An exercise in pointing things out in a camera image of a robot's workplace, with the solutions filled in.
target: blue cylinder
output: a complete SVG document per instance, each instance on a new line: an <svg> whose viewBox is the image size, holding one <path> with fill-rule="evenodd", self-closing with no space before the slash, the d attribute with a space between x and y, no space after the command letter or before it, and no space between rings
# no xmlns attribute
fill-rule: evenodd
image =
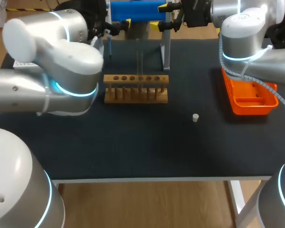
<svg viewBox="0 0 285 228"><path fill-rule="evenodd" d="M131 19L132 22L166 20L166 14L158 11L165 3L164 0L111 1L111 18L112 21Z"/></svg>

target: black tabletop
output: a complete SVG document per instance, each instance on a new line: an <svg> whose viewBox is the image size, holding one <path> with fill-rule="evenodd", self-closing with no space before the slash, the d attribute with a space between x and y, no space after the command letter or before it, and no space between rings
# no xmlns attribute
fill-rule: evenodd
<svg viewBox="0 0 285 228"><path fill-rule="evenodd" d="M161 71L159 41L143 43L144 73ZM135 42L113 41L104 74L136 74ZM6 56L2 68L12 68ZM285 108L232 113L218 40L172 40L168 104L104 104L105 88L82 116L0 114L50 177L63 179L270 176L285 163ZM278 86L285 98L285 87ZM197 123L192 115L199 114Z"/></svg>

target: small white cap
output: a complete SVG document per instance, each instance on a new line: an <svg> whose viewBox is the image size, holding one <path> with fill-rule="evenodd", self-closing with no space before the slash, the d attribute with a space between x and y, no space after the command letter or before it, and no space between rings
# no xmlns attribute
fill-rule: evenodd
<svg viewBox="0 0 285 228"><path fill-rule="evenodd" d="M193 114L192 117L193 117L193 122L197 122L200 116L195 113L195 114Z"/></svg>
<svg viewBox="0 0 285 228"><path fill-rule="evenodd" d="M22 20L11 19L6 22L2 37L4 46L13 59L21 63L35 59L37 46Z"/></svg>

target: orange tray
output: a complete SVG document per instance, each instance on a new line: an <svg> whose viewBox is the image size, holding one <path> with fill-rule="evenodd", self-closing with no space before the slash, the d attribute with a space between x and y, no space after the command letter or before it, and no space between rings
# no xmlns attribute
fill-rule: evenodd
<svg viewBox="0 0 285 228"><path fill-rule="evenodd" d="M237 115L267 115L279 105L278 99L263 86L253 82L235 81L222 69L232 110ZM267 83L274 90L276 84Z"/></svg>

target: wooden floor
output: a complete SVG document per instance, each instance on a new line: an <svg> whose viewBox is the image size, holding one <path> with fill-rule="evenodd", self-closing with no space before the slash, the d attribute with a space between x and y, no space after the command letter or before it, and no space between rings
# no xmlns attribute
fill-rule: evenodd
<svg viewBox="0 0 285 228"><path fill-rule="evenodd" d="M49 0L52 7L56 1ZM45 1L9 0L9 8L47 8ZM32 12L8 12L8 18ZM181 27L172 38L217 38L212 24L205 28ZM149 38L161 34L150 32ZM0 29L0 65L6 54ZM257 181L241 182L245 200ZM66 228L233 228L232 209L225 183L146 182L66 184L62 196ZM257 221L250 228L259 227Z"/></svg>

